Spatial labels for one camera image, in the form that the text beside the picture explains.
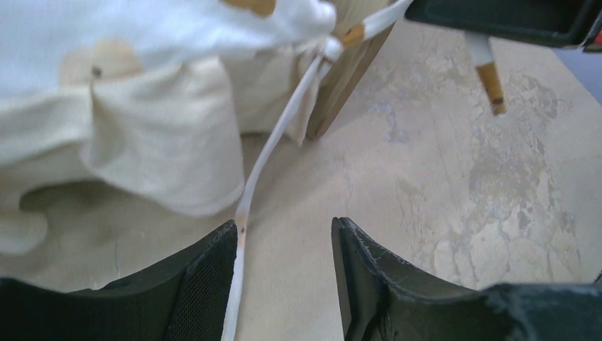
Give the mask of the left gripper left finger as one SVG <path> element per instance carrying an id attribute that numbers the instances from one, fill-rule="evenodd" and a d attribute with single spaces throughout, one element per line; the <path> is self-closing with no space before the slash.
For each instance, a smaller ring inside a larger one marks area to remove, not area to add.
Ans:
<path id="1" fill-rule="evenodd" d="M 219 340 L 236 258 L 233 221 L 98 290 L 1 280 L 2 340 Z"/>

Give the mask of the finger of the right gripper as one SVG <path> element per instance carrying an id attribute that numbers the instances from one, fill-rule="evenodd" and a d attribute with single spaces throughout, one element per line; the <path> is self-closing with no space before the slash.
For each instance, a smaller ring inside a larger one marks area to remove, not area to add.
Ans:
<path id="1" fill-rule="evenodd" d="M 552 48 L 600 48 L 597 0 L 419 0 L 409 21 Z"/>

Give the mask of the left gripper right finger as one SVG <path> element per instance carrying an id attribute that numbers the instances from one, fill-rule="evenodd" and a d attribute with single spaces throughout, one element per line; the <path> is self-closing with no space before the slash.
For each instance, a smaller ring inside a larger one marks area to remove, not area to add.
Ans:
<path id="1" fill-rule="evenodd" d="M 481 291 L 423 271 L 347 217 L 332 220 L 346 340 L 600 340 L 601 281 Z"/>

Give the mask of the bear print white cushion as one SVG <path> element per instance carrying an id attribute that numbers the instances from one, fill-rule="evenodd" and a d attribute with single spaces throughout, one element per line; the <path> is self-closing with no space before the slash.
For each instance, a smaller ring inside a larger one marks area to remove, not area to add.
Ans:
<path id="1" fill-rule="evenodd" d="M 2 1 L 1 253 L 21 256 L 48 220 L 20 208 L 38 188 L 100 180 L 193 217 L 236 206 L 238 245 L 221 338 L 239 319 L 258 178 L 284 134 L 302 142 L 319 86 L 350 48 L 418 9 L 389 1 L 347 31 L 330 1 Z M 235 82 L 261 53 L 301 77 L 249 176 Z"/>

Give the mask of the wooden pet bed frame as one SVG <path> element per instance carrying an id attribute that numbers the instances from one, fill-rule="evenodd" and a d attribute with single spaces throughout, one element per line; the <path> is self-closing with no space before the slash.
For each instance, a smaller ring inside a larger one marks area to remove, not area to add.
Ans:
<path id="1" fill-rule="evenodd" d="M 388 0 L 333 0 L 337 9 L 335 36 L 345 34 L 353 25 L 384 9 Z M 306 137 L 314 141 L 323 136 L 341 108 L 377 56 L 392 28 L 372 39 L 344 51 L 322 80 L 317 101 L 307 126 Z"/>

